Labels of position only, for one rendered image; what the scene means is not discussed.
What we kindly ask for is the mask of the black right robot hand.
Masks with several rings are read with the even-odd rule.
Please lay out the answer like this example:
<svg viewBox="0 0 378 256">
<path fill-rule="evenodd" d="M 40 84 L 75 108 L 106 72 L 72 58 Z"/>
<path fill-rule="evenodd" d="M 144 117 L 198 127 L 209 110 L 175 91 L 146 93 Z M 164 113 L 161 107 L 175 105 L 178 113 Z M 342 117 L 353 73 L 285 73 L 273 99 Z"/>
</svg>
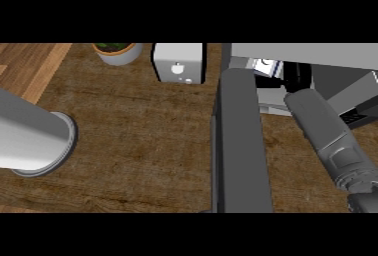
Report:
<svg viewBox="0 0 378 256">
<path fill-rule="evenodd" d="M 255 86 L 258 88 L 285 87 L 288 93 L 307 89 L 311 85 L 311 65 L 305 63 L 288 62 L 282 64 L 283 77 L 267 76 L 260 71 L 254 71 Z"/>
</svg>

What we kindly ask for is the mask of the white blue milk carton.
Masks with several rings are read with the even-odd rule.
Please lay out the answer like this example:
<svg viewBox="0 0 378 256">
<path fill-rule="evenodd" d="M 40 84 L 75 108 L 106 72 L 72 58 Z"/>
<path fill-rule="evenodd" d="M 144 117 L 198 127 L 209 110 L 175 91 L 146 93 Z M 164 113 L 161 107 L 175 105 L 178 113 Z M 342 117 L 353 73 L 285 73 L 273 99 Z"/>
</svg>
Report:
<svg viewBox="0 0 378 256">
<path fill-rule="evenodd" d="M 254 62 L 254 71 L 257 74 L 270 78 L 277 78 L 280 76 L 282 67 L 283 62 L 277 60 L 257 59 Z"/>
</svg>

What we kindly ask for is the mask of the grey microwave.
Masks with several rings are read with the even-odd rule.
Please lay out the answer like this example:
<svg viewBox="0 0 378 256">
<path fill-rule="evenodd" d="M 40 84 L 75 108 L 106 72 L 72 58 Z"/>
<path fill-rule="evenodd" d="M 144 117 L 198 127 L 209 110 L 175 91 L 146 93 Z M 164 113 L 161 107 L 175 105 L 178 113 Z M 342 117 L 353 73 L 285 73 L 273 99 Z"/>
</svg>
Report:
<svg viewBox="0 0 378 256">
<path fill-rule="evenodd" d="M 378 122 L 378 43 L 224 43 L 221 70 L 257 59 L 311 65 L 310 87 L 351 129 Z"/>
</svg>

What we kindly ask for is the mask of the white toaster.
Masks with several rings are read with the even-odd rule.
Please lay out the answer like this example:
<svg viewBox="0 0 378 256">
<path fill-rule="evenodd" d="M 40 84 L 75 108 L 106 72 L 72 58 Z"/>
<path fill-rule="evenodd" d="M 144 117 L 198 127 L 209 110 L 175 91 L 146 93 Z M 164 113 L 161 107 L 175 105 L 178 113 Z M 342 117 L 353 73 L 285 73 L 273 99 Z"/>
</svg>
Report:
<svg viewBox="0 0 378 256">
<path fill-rule="evenodd" d="M 181 84 L 205 82 L 205 43 L 155 43 L 150 62 L 159 82 Z"/>
</svg>

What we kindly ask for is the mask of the potted plant in grey pot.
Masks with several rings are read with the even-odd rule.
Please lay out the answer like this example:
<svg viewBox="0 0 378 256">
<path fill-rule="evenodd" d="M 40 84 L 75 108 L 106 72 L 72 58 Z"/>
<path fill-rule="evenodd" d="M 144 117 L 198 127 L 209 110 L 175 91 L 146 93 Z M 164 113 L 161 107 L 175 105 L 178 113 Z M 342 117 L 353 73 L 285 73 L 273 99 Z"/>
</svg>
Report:
<svg viewBox="0 0 378 256">
<path fill-rule="evenodd" d="M 140 56 L 141 43 L 93 43 L 102 61 L 113 66 L 130 64 Z"/>
</svg>

